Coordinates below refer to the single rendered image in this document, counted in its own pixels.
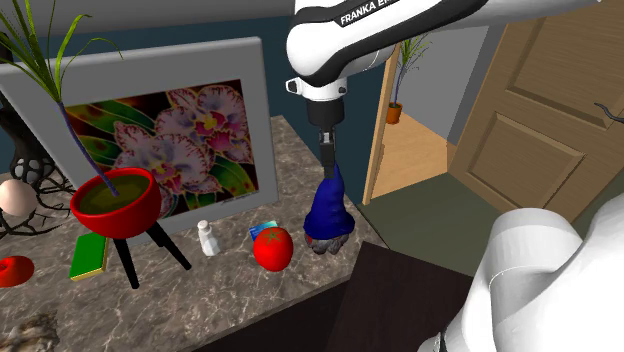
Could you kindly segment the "potted plant in orange pot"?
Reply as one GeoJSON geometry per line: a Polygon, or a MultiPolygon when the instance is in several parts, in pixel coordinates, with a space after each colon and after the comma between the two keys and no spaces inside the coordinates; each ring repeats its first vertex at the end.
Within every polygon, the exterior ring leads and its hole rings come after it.
{"type": "Polygon", "coordinates": [[[399,43],[399,55],[396,65],[396,78],[393,86],[391,100],[389,101],[387,124],[397,124],[400,122],[402,105],[398,101],[398,95],[404,77],[411,70],[418,70],[417,61],[423,57],[429,49],[431,42],[427,40],[428,33],[403,40],[399,43]]]}

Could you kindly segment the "gnome figure with blue hat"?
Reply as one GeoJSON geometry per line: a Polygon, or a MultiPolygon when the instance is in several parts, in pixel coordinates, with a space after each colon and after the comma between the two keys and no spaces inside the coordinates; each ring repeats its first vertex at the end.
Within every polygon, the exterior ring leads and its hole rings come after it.
{"type": "Polygon", "coordinates": [[[338,164],[333,177],[319,184],[303,229],[309,248],[316,254],[336,255],[355,228],[354,217],[344,205],[345,187],[338,164]]]}

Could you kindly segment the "blue card box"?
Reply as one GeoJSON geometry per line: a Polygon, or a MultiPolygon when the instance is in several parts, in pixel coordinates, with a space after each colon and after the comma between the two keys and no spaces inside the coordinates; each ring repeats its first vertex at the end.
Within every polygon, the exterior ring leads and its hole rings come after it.
{"type": "Polygon", "coordinates": [[[253,241],[256,240],[257,236],[266,228],[277,227],[277,222],[275,220],[267,221],[262,224],[255,225],[249,228],[249,234],[253,241]]]}

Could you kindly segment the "red tomato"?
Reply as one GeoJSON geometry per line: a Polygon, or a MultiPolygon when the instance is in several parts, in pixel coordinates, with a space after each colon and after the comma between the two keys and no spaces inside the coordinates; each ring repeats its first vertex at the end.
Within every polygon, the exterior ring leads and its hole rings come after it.
{"type": "Polygon", "coordinates": [[[257,264],[271,272],[285,269],[293,252],[292,237],[281,227],[265,228],[254,240],[253,254],[257,264]]]}

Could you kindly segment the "white salt shaker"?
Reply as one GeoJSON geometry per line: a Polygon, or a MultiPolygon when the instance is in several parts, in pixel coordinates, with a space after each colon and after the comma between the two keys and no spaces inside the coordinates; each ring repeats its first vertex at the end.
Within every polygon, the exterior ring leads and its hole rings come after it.
{"type": "Polygon", "coordinates": [[[212,233],[212,226],[206,220],[197,223],[198,238],[202,252],[206,256],[215,256],[221,252],[218,241],[212,233]]]}

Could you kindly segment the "grey framed flower picture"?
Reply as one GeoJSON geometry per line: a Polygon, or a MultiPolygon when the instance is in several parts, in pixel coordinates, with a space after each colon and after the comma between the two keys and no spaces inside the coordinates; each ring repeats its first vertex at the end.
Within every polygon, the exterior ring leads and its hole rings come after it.
{"type": "MultiPolygon", "coordinates": [[[[244,197],[161,220],[170,234],[200,220],[216,222],[278,199],[262,41],[258,37],[82,55],[66,59],[62,96],[68,106],[200,84],[240,80],[259,189],[244,197]]],[[[0,92],[73,186],[96,177],[71,138],[57,104],[20,69],[0,64],[0,92]]]]}

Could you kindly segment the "wooden panel door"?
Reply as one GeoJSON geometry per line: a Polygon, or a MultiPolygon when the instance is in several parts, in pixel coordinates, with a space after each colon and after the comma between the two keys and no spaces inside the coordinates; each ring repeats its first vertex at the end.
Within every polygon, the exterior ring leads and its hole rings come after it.
{"type": "Polygon", "coordinates": [[[624,169],[624,0],[506,26],[450,173],[574,221],[624,169]]]}

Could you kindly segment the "marble top table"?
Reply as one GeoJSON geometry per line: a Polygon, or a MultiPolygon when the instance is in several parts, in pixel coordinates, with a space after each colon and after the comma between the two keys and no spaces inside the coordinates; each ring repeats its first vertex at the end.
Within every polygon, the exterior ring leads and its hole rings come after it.
{"type": "Polygon", "coordinates": [[[217,220],[220,246],[204,255],[195,229],[173,235],[191,263],[183,269],[167,250],[146,242],[131,247],[140,286],[132,289],[116,253],[105,272],[81,281],[69,278],[76,238],[84,228],[63,216],[61,226],[35,237],[0,240],[0,258],[23,255],[33,277],[0,289],[0,338],[42,314],[56,318],[54,352],[192,352],[219,337],[346,281],[363,242],[380,237],[363,218],[337,254],[318,255],[306,244],[303,219],[322,168],[287,120],[271,121],[279,198],[275,203],[217,220]],[[294,255],[283,271],[260,267],[248,230],[269,220],[287,229],[294,255]]]}

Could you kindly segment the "red plant pot on tripod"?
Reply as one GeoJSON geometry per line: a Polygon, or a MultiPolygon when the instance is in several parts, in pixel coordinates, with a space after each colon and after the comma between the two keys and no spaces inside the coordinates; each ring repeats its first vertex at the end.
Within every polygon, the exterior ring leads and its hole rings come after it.
{"type": "Polygon", "coordinates": [[[11,2],[18,24],[14,25],[0,9],[0,23],[8,30],[7,33],[0,31],[0,46],[21,60],[19,64],[11,65],[31,78],[57,105],[69,135],[97,173],[73,194],[71,213],[86,228],[114,242],[133,289],[137,289],[140,283],[127,240],[142,233],[147,233],[156,245],[165,248],[184,269],[191,269],[191,263],[158,223],[161,194],[152,172],[137,167],[102,171],[71,125],[62,94],[63,78],[70,66],[64,60],[64,53],[79,22],[86,16],[79,14],[73,19],[56,57],[52,58],[48,50],[40,47],[31,1],[11,2]]]}

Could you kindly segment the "green book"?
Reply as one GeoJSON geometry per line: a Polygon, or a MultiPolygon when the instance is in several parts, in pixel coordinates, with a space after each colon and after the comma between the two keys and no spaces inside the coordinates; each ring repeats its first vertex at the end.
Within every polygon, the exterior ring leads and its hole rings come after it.
{"type": "Polygon", "coordinates": [[[79,281],[103,273],[107,268],[109,239],[97,233],[79,236],[70,266],[69,278],[79,281]]]}

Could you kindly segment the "black branch sculpture with sphere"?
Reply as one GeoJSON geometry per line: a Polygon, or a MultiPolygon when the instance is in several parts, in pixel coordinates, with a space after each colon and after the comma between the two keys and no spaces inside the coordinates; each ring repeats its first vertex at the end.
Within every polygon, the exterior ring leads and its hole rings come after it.
{"type": "MultiPolygon", "coordinates": [[[[56,193],[73,195],[75,190],[68,178],[61,172],[53,158],[1,91],[0,127],[11,138],[15,147],[14,155],[9,165],[11,177],[25,182],[33,188],[35,200],[39,206],[53,211],[66,211],[67,215],[70,215],[71,210],[65,203],[49,205],[41,199],[42,195],[56,193]]],[[[38,213],[36,210],[30,212],[24,220],[16,225],[8,223],[5,218],[7,214],[8,212],[0,206],[0,240],[7,235],[37,236],[58,228],[58,225],[56,225],[36,230],[31,224],[35,216],[42,218],[42,225],[45,225],[46,220],[50,219],[50,216],[38,213]]]]}

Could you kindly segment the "grey rough rock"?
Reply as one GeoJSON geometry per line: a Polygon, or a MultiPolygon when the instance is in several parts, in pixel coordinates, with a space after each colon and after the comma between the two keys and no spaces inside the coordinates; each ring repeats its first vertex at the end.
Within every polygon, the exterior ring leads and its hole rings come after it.
{"type": "Polygon", "coordinates": [[[36,314],[0,337],[0,352],[55,352],[57,327],[56,310],[36,314]]]}

